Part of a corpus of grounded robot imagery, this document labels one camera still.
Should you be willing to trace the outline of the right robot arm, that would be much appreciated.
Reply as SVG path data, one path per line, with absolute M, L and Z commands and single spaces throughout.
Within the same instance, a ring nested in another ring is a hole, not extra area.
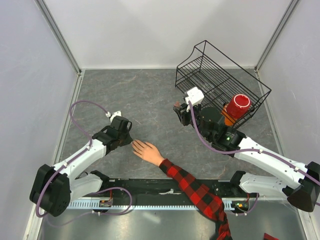
M 224 124 L 215 107 L 176 103 L 173 111 L 183 126 L 191 125 L 199 140 L 211 151 L 245 161 L 269 173 L 257 176 L 237 171 L 229 184 L 235 197 L 247 193 L 285 198 L 292 206 L 313 212 L 320 195 L 320 165 L 284 157 L 263 147 L 249 136 Z

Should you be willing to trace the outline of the red plaid sleeve forearm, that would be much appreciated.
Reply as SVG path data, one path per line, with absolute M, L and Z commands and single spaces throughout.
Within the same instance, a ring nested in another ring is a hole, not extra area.
M 189 200 L 207 218 L 216 223 L 216 238 L 231 240 L 231 231 L 222 199 L 215 195 L 205 184 L 200 183 L 192 174 L 164 159 L 159 168 L 175 180 Z

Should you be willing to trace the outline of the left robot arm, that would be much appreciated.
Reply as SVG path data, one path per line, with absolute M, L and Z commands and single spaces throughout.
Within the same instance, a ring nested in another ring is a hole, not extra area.
M 49 166 L 42 165 L 31 188 L 29 199 L 37 210 L 58 217 L 68 205 L 86 195 L 106 196 L 110 191 L 108 177 L 94 170 L 84 177 L 80 175 L 94 162 L 102 159 L 118 147 L 132 142 L 132 122 L 116 115 L 111 124 L 95 133 L 89 142 L 67 159 Z

